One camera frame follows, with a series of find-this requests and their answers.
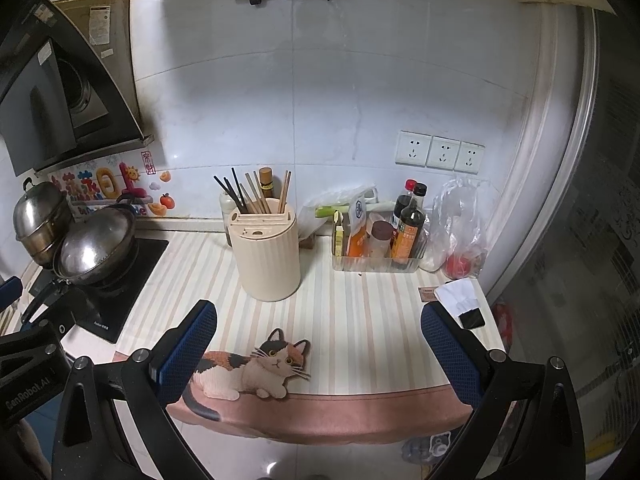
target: electrical outlet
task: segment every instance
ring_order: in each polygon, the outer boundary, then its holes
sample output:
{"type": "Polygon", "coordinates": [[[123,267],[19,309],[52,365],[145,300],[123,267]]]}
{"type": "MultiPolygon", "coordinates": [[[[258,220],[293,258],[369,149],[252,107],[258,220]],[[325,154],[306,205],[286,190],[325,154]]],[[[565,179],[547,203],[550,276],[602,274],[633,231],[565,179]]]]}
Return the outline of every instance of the electrical outlet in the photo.
{"type": "Polygon", "coordinates": [[[477,174],[480,170],[480,163],[484,155],[484,146],[463,142],[460,145],[460,153],[454,170],[465,171],[466,173],[477,174]]]}
{"type": "Polygon", "coordinates": [[[396,164],[424,166],[427,162],[430,144],[430,135],[400,132],[396,147],[396,164]]]}
{"type": "Polygon", "coordinates": [[[433,137],[431,151],[427,158],[427,166],[429,168],[440,168],[441,170],[453,170],[459,149],[459,140],[433,137]]]}

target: cat-shaped mat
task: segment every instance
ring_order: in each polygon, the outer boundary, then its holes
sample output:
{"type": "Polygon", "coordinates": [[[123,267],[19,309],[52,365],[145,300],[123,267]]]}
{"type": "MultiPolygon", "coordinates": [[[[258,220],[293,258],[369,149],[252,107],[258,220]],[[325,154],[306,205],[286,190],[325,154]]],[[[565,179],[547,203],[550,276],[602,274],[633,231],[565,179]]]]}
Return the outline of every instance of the cat-shaped mat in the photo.
{"type": "Polygon", "coordinates": [[[308,380],[309,374],[304,367],[309,349],[308,340],[289,343],[284,339],[282,329],[276,328],[250,356],[207,352],[187,384],[182,400],[197,415],[220,420],[218,412],[203,405],[196,397],[237,400],[240,393],[246,393],[261,399],[282,399],[287,395],[289,378],[308,380]]]}

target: sauce bottle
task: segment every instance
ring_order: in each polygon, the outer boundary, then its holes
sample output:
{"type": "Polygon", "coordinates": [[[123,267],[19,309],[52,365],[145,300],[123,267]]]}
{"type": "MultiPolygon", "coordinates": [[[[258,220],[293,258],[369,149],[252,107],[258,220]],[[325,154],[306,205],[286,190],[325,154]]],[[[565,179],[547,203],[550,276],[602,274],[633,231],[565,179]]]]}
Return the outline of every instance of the sauce bottle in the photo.
{"type": "Polygon", "coordinates": [[[260,187],[265,198],[273,198],[273,173],[271,168],[260,168],[260,187]]]}
{"type": "Polygon", "coordinates": [[[414,191],[415,180],[409,179],[404,183],[404,191],[398,196],[398,200],[396,200],[396,205],[394,206],[394,213],[391,217],[391,225],[394,228],[394,232],[398,230],[398,222],[400,220],[400,213],[402,209],[409,205],[411,201],[411,195],[414,191]]]}
{"type": "Polygon", "coordinates": [[[402,209],[398,221],[398,232],[391,249],[391,257],[396,264],[406,264],[411,248],[414,246],[422,225],[424,224],[424,213],[422,212],[422,202],[427,194],[427,187],[417,182],[414,186],[414,194],[409,205],[402,209]]]}

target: cream utensil holder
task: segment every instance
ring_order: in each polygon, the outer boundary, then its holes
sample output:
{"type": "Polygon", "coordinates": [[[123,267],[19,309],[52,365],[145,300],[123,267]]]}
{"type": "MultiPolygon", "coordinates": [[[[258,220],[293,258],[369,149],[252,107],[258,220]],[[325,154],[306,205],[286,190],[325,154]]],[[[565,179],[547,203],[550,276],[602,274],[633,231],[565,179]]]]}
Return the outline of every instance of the cream utensil holder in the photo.
{"type": "MultiPolygon", "coordinates": [[[[268,198],[271,212],[279,200],[268,198]]],[[[229,217],[229,236],[245,292],[261,301],[279,301],[300,284],[300,254],[296,213],[287,205],[282,214],[243,215],[235,209],[229,217]]]]}

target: clear organizer tray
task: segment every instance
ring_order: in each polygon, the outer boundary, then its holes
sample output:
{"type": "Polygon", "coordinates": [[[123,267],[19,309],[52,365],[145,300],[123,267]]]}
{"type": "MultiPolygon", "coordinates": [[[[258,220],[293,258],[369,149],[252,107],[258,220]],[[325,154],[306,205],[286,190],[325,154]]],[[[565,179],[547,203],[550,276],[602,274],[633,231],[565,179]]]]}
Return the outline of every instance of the clear organizer tray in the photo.
{"type": "Polygon", "coordinates": [[[421,258],[408,258],[406,264],[399,265],[393,258],[353,258],[332,254],[334,270],[347,272],[415,272],[421,258]]]}

